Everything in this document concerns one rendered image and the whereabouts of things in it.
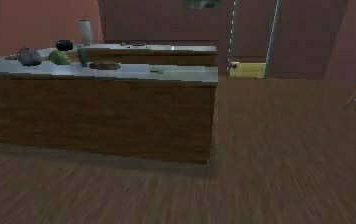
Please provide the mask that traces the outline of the brown flat plate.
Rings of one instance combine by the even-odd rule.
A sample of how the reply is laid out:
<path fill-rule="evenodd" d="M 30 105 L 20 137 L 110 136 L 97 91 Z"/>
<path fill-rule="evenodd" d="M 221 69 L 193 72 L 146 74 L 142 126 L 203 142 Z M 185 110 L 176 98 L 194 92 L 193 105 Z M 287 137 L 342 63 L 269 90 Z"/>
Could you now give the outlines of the brown flat plate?
<path fill-rule="evenodd" d="M 121 65 L 112 61 L 101 61 L 101 62 L 91 62 L 89 64 L 91 69 L 96 70 L 118 70 L 121 68 Z"/>

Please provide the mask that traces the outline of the teal framed doorway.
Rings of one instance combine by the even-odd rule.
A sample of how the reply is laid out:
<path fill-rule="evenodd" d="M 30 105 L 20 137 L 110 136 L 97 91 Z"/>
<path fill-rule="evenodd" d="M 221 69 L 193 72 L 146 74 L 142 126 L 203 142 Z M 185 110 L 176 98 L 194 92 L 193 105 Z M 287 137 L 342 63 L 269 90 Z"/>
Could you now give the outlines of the teal framed doorway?
<path fill-rule="evenodd" d="M 281 0 L 232 0 L 227 47 L 230 77 L 264 79 Z"/>

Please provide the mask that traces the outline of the wooden counter with pale top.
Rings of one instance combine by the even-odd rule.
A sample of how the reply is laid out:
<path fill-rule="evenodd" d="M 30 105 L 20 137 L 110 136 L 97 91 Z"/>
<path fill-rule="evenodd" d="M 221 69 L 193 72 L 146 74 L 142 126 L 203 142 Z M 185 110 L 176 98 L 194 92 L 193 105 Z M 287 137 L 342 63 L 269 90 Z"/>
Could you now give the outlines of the wooden counter with pale top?
<path fill-rule="evenodd" d="M 82 67 L 0 57 L 0 142 L 206 164 L 218 68 L 123 64 Z M 164 74 L 150 70 L 165 70 Z"/>

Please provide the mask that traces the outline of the framed wall picture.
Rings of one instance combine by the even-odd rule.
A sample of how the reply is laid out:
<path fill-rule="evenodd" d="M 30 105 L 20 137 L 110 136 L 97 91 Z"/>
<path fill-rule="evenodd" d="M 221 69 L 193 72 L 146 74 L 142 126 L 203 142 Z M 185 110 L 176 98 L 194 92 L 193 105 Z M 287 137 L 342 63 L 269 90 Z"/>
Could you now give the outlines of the framed wall picture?
<path fill-rule="evenodd" d="M 184 9 L 214 8 L 221 4 L 222 0 L 182 0 Z"/>

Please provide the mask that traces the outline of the black round bowl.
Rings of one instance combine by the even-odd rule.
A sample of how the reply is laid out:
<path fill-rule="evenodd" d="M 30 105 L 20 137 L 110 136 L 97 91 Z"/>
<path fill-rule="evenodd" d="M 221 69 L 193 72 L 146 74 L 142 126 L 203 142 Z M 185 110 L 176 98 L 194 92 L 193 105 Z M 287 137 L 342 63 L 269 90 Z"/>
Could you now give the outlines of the black round bowl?
<path fill-rule="evenodd" d="M 70 40 L 57 40 L 55 46 L 59 51 L 69 51 L 73 49 L 73 43 Z"/>

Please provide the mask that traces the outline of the dark grey cup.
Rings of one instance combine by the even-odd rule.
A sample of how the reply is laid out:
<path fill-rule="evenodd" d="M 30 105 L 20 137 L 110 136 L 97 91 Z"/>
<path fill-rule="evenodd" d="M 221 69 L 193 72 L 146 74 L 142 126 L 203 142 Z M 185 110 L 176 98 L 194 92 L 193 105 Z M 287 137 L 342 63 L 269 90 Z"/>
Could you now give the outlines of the dark grey cup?
<path fill-rule="evenodd" d="M 77 50 L 78 53 L 78 58 L 81 63 L 82 67 L 87 67 L 88 66 L 88 58 L 85 50 L 83 48 L 80 48 Z"/>

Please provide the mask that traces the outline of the green apple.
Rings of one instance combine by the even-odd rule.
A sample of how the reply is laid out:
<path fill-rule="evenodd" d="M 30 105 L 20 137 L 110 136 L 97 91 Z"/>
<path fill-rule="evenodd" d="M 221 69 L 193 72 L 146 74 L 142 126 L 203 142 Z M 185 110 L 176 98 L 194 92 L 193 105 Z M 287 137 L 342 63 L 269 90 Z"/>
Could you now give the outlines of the green apple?
<path fill-rule="evenodd" d="M 56 65 L 69 65 L 71 63 L 71 59 L 68 55 L 59 50 L 53 50 L 49 54 L 49 60 Z"/>

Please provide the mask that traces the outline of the wooden worktop cabinet pale top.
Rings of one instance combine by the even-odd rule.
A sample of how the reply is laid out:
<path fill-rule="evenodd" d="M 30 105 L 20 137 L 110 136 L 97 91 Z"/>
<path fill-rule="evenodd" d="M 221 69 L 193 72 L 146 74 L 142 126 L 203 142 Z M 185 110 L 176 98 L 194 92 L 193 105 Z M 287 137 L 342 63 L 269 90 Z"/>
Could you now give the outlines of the wooden worktop cabinet pale top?
<path fill-rule="evenodd" d="M 214 50 L 194 50 L 182 46 L 159 45 L 141 48 L 86 47 L 90 62 L 113 61 L 123 64 L 215 66 L 218 53 Z"/>

